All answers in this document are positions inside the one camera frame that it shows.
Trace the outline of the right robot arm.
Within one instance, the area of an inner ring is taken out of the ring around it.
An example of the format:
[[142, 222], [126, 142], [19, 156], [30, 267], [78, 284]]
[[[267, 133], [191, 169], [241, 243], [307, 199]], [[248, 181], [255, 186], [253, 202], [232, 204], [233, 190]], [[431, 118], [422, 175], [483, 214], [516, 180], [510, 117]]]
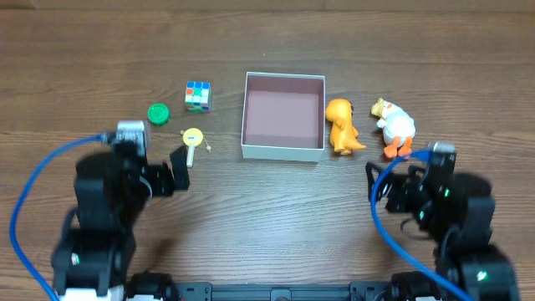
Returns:
[[[514, 267], [491, 242], [495, 211], [492, 186], [471, 173], [456, 173], [453, 150], [418, 150], [405, 174], [373, 162], [365, 166], [374, 224], [385, 242], [415, 271], [396, 273], [385, 290], [387, 300], [502, 300], [520, 298]], [[412, 257], [385, 230], [376, 204], [386, 198], [390, 213], [410, 214], [436, 242], [435, 269]]]

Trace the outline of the orange dinosaur toy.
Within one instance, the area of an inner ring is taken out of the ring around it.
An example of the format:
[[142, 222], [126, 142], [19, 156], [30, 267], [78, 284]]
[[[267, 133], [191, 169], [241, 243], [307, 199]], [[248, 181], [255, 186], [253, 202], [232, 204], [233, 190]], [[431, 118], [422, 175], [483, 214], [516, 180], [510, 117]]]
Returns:
[[332, 123], [329, 141], [334, 151], [342, 156], [366, 148], [358, 142], [359, 132], [353, 125], [354, 107], [347, 99], [332, 99], [325, 110], [325, 116]]

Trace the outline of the multicoloured puzzle cube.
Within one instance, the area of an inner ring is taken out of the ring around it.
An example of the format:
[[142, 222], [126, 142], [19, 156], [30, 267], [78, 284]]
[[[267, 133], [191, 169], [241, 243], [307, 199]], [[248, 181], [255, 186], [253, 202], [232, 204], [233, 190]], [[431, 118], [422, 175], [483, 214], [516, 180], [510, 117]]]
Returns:
[[210, 113], [211, 84], [209, 82], [188, 81], [186, 83], [185, 105], [191, 113]]

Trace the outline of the white plush duck toy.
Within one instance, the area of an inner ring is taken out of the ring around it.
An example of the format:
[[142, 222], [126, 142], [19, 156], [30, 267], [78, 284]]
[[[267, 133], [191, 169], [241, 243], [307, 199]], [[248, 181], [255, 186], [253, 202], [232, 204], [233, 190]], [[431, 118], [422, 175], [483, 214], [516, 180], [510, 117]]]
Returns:
[[378, 98], [370, 113], [378, 117], [376, 125], [383, 132], [385, 157], [392, 159], [409, 155], [416, 133], [414, 119], [398, 105], [383, 98]]

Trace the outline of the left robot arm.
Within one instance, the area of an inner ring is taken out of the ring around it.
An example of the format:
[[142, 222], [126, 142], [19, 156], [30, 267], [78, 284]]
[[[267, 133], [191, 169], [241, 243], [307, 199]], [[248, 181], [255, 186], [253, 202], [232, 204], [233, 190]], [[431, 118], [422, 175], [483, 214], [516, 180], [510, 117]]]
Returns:
[[134, 225], [155, 197], [190, 185], [187, 146], [151, 164], [131, 142], [81, 159], [77, 205], [64, 219], [52, 256], [53, 289], [61, 300], [121, 300], [135, 253]]

